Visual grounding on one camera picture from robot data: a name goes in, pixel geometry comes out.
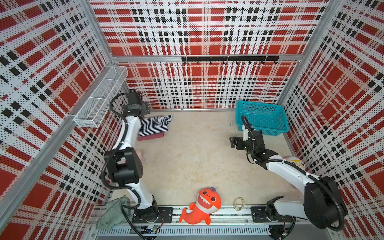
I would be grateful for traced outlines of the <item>striped black white tank top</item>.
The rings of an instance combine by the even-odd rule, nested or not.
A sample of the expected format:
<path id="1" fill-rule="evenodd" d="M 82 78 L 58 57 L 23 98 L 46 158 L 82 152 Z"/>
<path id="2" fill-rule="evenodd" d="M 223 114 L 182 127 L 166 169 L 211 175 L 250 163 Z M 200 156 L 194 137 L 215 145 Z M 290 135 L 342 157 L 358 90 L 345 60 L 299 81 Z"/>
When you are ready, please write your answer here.
<path id="1" fill-rule="evenodd" d="M 173 115 L 144 118 L 139 129 L 139 136 L 146 137 L 167 132 L 172 119 Z"/>

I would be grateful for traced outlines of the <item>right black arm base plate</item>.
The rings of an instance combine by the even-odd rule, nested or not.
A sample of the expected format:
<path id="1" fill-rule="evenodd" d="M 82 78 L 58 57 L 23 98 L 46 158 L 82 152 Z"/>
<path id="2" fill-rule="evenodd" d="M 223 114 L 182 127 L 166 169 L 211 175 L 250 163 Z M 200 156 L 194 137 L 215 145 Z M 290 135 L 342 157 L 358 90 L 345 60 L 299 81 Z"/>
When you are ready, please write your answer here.
<path id="1" fill-rule="evenodd" d="M 254 223 L 292 223 L 292 216 L 282 216 L 270 206 L 251 207 L 251 215 Z"/>

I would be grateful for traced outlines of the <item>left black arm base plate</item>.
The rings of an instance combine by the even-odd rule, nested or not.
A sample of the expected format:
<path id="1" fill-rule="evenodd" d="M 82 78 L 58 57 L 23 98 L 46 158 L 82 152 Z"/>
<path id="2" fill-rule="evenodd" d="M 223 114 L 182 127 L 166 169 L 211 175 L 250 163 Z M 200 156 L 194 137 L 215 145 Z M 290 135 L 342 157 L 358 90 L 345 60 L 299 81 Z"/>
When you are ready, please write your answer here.
<path id="1" fill-rule="evenodd" d="M 135 210 L 132 218 L 132 223 L 134 224 L 161 224 L 161 223 L 171 223 L 173 218 L 173 208 L 172 207 L 158 207 L 147 208 L 145 210 Z"/>

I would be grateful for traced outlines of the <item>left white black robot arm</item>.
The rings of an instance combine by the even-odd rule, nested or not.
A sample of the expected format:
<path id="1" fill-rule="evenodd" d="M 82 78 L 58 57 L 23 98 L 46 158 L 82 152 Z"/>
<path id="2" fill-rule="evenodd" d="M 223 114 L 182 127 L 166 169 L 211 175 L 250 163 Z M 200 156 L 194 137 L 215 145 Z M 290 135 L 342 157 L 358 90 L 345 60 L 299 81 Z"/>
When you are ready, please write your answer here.
<path id="1" fill-rule="evenodd" d="M 144 168 L 135 150 L 142 120 L 150 113 L 149 105 L 143 102 L 141 93 L 130 90 L 112 98 L 110 111 L 121 119 L 122 128 L 113 149 L 105 152 L 105 163 L 101 171 L 102 183 L 111 190 L 128 191 L 135 205 L 123 209 L 134 210 L 140 220 L 154 222 L 160 215 L 158 206 L 155 197 L 141 180 Z"/>

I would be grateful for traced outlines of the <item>maroon tank top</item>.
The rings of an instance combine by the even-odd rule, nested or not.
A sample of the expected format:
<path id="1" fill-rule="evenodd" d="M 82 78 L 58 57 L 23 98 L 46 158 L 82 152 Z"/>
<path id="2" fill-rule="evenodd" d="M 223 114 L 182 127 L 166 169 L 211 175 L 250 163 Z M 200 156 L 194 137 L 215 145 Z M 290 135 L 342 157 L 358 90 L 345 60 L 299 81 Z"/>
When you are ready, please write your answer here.
<path id="1" fill-rule="evenodd" d="M 138 141 L 148 141 L 148 140 L 153 140 L 153 139 L 160 139 L 160 138 L 163 138 L 164 136 L 165 136 L 165 132 L 155 133 L 155 134 L 148 135 L 148 136 L 138 137 Z"/>

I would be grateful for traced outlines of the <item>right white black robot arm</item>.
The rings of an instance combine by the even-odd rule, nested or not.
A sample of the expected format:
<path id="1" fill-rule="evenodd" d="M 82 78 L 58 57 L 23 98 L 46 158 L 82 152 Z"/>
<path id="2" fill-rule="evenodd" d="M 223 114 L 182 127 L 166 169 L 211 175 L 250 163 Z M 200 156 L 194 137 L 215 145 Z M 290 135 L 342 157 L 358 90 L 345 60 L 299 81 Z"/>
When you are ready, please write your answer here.
<path id="1" fill-rule="evenodd" d="M 269 200 L 266 205 L 267 219 L 277 222 L 279 218 L 289 216 L 308 220 L 319 229 L 344 230 L 348 210 L 336 182 L 330 177 L 309 173 L 299 159 L 283 158 L 267 149 L 262 131 L 254 129 L 246 116 L 241 119 L 243 137 L 231 137 L 231 147 L 244 150 L 249 163 L 277 174 L 302 194 L 300 200 L 284 196 Z"/>

